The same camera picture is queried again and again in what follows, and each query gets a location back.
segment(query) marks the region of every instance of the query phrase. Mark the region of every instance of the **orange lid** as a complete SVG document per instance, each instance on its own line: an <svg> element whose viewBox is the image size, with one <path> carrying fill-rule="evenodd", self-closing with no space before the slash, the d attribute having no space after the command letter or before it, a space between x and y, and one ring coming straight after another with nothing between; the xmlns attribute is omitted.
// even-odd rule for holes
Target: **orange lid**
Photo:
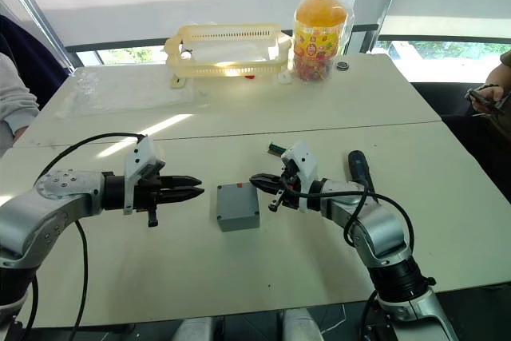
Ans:
<svg viewBox="0 0 511 341"><path fill-rule="evenodd" d="M337 26L346 17L346 10L336 0L304 0L296 11L298 22L314 27Z"/></svg>

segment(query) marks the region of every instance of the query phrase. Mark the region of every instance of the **clear plastic bag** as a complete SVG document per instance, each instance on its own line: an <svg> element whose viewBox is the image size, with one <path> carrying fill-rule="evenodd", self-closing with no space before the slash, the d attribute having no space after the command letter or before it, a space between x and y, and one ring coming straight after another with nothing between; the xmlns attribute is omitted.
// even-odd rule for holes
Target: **clear plastic bag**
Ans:
<svg viewBox="0 0 511 341"><path fill-rule="evenodd" d="M325 79L351 35L355 0L302 0L295 12L294 71L304 81Z"/></svg>

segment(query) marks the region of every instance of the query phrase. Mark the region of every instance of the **black cable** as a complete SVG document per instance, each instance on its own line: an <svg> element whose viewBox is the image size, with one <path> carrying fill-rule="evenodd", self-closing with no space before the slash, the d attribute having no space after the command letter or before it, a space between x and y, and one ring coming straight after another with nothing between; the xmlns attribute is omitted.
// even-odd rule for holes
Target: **black cable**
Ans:
<svg viewBox="0 0 511 341"><path fill-rule="evenodd" d="M32 330L32 326L34 325L35 315L38 312L38 303L39 303L39 284L38 278L34 275L32 279L32 308L30 309L30 317L28 322L26 323L25 330L23 331L22 336L20 337L20 341L26 341L29 338L30 331Z"/></svg>
<svg viewBox="0 0 511 341"><path fill-rule="evenodd" d="M36 179L36 183L37 183L37 181L42 176L47 174L48 171L50 171L52 169L52 167L56 163L59 162L60 159L62 159L63 157L69 155L72 151L78 149L79 147L81 147L84 144L87 144L87 143L89 143L91 141L95 141L95 140L102 139L102 138L105 138L105 137L135 137L137 139L137 142L140 142L145 137L145 135L142 135L142 134L139 134L139 133L113 132L113 133L102 133L100 135L92 136L92 137L89 137L89 138L84 139L82 141L79 141L78 143L76 143L74 145L71 145L66 150L64 150L61 153L59 153L41 171L41 173L39 174L38 178ZM80 232L81 243L82 243L82 246L83 246L83 264L84 264L83 272L84 272L84 275L83 275L83 288L82 288L82 291L81 291L80 309L78 310L78 316L77 316L77 319L76 319L76 321L74 323L74 326L73 326L73 329L71 331L71 334L69 335L68 341L71 341L74 338L74 336L76 335L77 329L80 326L81 317L83 316L83 311L85 309L85 299L86 299L86 296L87 296L87 285L89 283L89 255L88 255L88 252L87 252L87 239L85 237L85 233L83 231L83 228L81 227L81 224L78 222L78 220L75 221L75 224L77 225L77 229ZM25 341L26 337L28 337L28 334L30 333L30 330L32 329L32 326L34 324L35 315L36 315L36 313L38 311L38 293L39 293L39 290L38 290L38 281L37 281L35 276L34 276L34 279L32 280L32 289L33 289L33 292L34 292L34 299L32 301L32 308L30 309L30 317L29 317L28 323L26 324L26 329L23 332L23 336L20 339L20 341Z"/></svg>
<svg viewBox="0 0 511 341"><path fill-rule="evenodd" d="M85 237L85 232L81 227L79 221L74 222L77 225L77 229L80 232L81 243L83 245L83 288L81 290L81 302L80 309L78 310L78 316L76 321L74 322L73 329L69 334L68 341L72 341L74 336L77 333L78 327L80 326L81 317L83 316L83 311L85 309L85 299L87 297L87 285L89 284L89 254L87 252L87 238Z"/></svg>
<svg viewBox="0 0 511 341"><path fill-rule="evenodd" d="M325 192L325 193L303 193L303 192L296 192L295 190L289 188L289 185L287 182L281 178L280 184L283 186L283 188L286 190L287 193L297 196L297 197L303 197L306 199L319 199L324 197L337 197L337 196L361 196L364 194L364 192L361 191L345 191L345 192ZM368 192L368 196L370 197L376 197L380 200L384 200L387 203L392 204L401 214L401 216L405 219L406 227L408 229L408 238L410 243L410 249L413 251L415 246L415 234L414 234L414 227L412 225L412 220L408 216L408 213L403 209L401 205L399 205L396 201L392 200L390 197L380 195L379 193L375 192Z"/></svg>
<svg viewBox="0 0 511 341"><path fill-rule="evenodd" d="M102 139L102 138L105 138L105 137L115 137L115 136L122 136L122 137L136 137L137 138L137 141L140 141L142 140L145 136L144 135L141 135L139 133L125 133L125 132L113 132L113 133L102 133L101 135L96 135L96 136L92 136L92 137L89 137L88 139L85 139L85 140L82 140L82 141L79 141L78 143L76 143L75 145L71 145L69 148L67 148L65 151L62 151L61 153L59 153L57 155L57 157L55 157L43 170L42 172L39 174L38 176L38 180L39 178L41 178L43 175L45 175L46 173L48 173L48 171L50 169L52 169L52 167L59 162L60 159L62 159L63 157L69 155L72 151L74 151L75 149L81 147L83 144L87 144L91 141L95 141L95 140L98 140L98 139Z"/></svg>
<svg viewBox="0 0 511 341"><path fill-rule="evenodd" d="M362 197L360 197L360 201L357 205L357 208L355 208L355 211L351 215L350 219L348 220L346 225L344 225L344 232L343 232L344 241L346 241L347 244L350 245L351 247L354 247L355 244L353 243L353 240L350 239L350 229L353 226L353 224L355 223L355 221L358 219L358 215L362 211L362 208L363 208L364 204L366 203L366 198L367 198L368 194L369 194L369 187L367 187L367 185L364 185L364 192L362 193Z"/></svg>
<svg viewBox="0 0 511 341"><path fill-rule="evenodd" d="M358 332L358 341L364 340L364 335L366 334L366 324L367 324L367 316L369 315L369 310L371 305L374 302L374 299L376 299L376 295L378 293L376 291L373 291L369 298L366 301L366 305L364 305L364 309L362 311L362 315L360 316L360 328Z"/></svg>

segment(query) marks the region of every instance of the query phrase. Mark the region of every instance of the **white tabletop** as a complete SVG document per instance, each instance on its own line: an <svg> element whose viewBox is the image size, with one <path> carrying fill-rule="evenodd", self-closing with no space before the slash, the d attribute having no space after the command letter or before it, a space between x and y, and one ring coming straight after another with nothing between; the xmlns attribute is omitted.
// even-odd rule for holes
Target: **white tabletop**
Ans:
<svg viewBox="0 0 511 341"><path fill-rule="evenodd" d="M81 68L16 146L71 145L98 133L145 129L173 139L440 121L386 55L343 60L349 70L334 69L323 83L217 77L188 79L178 90L170 88L165 65Z"/></svg>
<svg viewBox="0 0 511 341"><path fill-rule="evenodd" d="M476 161L441 123L333 129L239 137L158 141L167 165L162 174L187 174L206 192L162 205L160 225L147 228L145 213L103 212L82 220L89 239L89 293L83 325L264 311L366 299L372 284L342 230L317 212L267 209L259 193L260 228L223 233L216 224L216 186L278 173L280 159L266 153L305 141L319 175L342 180L347 154L360 149L376 190L402 204L416 233L415 257L437 291L511 280L507 249L509 203ZM62 168L121 174L124 148L98 157L110 144L86 145ZM17 148L0 161L0 198L31 187L39 171L62 151ZM57 241L38 272L36 327L69 326L82 283L81 242L75 227ZM30 301L23 308L26 320Z"/></svg>

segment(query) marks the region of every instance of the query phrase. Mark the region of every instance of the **yellow plastic basket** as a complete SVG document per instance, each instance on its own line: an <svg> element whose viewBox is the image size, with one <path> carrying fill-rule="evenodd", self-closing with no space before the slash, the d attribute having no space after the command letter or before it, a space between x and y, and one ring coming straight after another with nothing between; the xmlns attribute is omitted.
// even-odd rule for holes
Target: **yellow plastic basket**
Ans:
<svg viewBox="0 0 511 341"><path fill-rule="evenodd" d="M241 46L229 52L230 44L236 46L236 42ZM264 55L247 59L243 45L257 47ZM231 57L224 60L219 54L216 60L216 47L218 51L223 47ZM167 65L177 77L219 77L282 72L287 68L290 48L291 38L280 31L278 24L268 23L184 26L165 42L164 51L168 54ZM201 50L209 51L207 60L200 58ZM185 58L184 52L189 52L189 57Z"/></svg>

